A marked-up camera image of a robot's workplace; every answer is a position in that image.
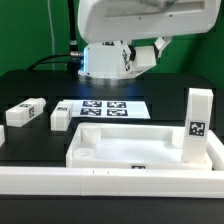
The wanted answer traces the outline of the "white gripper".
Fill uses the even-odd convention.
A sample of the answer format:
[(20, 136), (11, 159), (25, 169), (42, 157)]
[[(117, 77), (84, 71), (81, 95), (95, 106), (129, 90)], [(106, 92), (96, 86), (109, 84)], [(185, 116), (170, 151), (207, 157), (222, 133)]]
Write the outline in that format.
[(159, 37), (154, 51), (160, 58), (170, 36), (209, 31), (220, 6), (221, 0), (80, 0), (78, 29), (87, 43), (116, 41), (122, 69), (128, 72), (136, 51), (118, 40)]

